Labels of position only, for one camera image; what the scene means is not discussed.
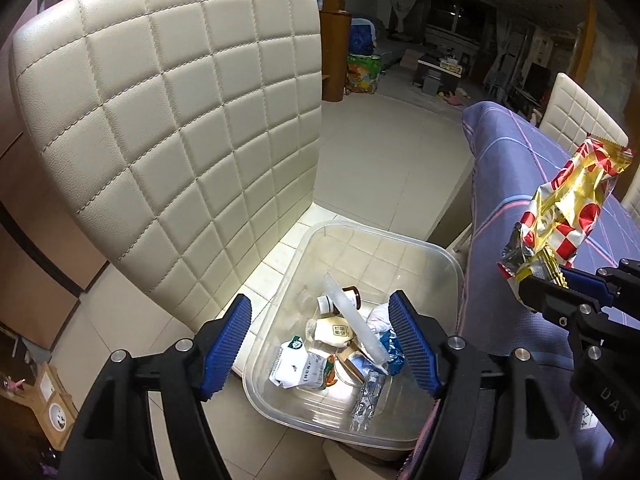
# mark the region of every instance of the tile floor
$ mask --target tile floor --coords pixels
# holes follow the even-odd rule
[[[314,201],[331,211],[312,206],[241,289],[252,298],[256,312],[240,362],[246,359],[266,307],[310,225],[344,215],[424,238],[450,195],[449,182],[453,186],[470,157],[459,123],[384,96],[352,94],[340,104],[324,103],[322,113]],[[81,297],[54,349],[52,364],[79,408],[110,352],[127,348],[134,356],[155,353],[192,336],[109,266]],[[174,480],[178,477],[160,395],[150,398],[164,478]],[[328,468],[321,438],[258,414],[234,376],[204,404],[204,410],[234,480],[287,480],[301,474],[314,480]]]

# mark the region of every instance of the storage box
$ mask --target storage box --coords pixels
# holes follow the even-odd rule
[[[304,336],[306,322],[318,318],[317,296],[330,271],[341,286],[356,285],[361,313],[388,301],[402,289],[421,314],[438,319],[453,334],[458,318],[462,270],[443,248],[346,221],[309,229],[287,269],[244,369],[244,389],[267,418],[334,440],[385,449],[413,449],[433,406],[405,364],[386,382],[376,413],[365,433],[351,429],[351,410],[360,390],[357,379],[336,362],[338,383],[325,390],[285,390],[269,381],[280,344]],[[336,349],[310,345],[322,355]]]

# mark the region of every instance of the snack wrapper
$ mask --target snack wrapper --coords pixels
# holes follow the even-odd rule
[[[538,188],[498,262],[518,300],[518,286],[530,275],[567,286],[560,266],[572,266],[632,157],[632,150],[612,140],[588,136],[556,177]]]

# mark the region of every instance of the purple tablecloth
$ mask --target purple tablecloth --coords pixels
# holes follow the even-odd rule
[[[556,176],[570,154],[521,117],[491,102],[467,108],[463,128],[476,161],[474,235],[459,332],[487,352],[529,349],[548,376],[548,386],[575,437],[584,477],[590,478],[611,440],[600,423],[580,429],[584,405],[569,388],[573,361],[566,332],[521,306],[495,265],[533,193]],[[640,259],[640,231],[610,196],[590,238],[578,248],[574,265],[595,272],[599,267],[617,266],[620,258]],[[609,314],[617,322],[640,326],[615,309]]]

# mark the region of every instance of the screw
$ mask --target screw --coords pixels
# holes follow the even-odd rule
[[[587,355],[590,359],[597,361],[602,357],[602,350],[600,350],[600,348],[598,348],[597,346],[590,346],[587,350]]]
[[[187,350],[191,350],[192,346],[193,341],[191,339],[180,339],[180,341],[175,344],[175,349],[178,352],[186,352]]]
[[[528,361],[529,359],[531,359],[531,354],[529,353],[529,350],[527,350],[526,348],[516,348],[513,354],[518,359],[520,359],[520,361]]]
[[[447,344],[454,350],[462,350],[466,346],[466,341],[460,336],[454,335],[447,339]]]
[[[114,363],[121,363],[124,361],[126,356],[127,356],[126,350],[116,350],[113,354],[111,354],[111,360]]]

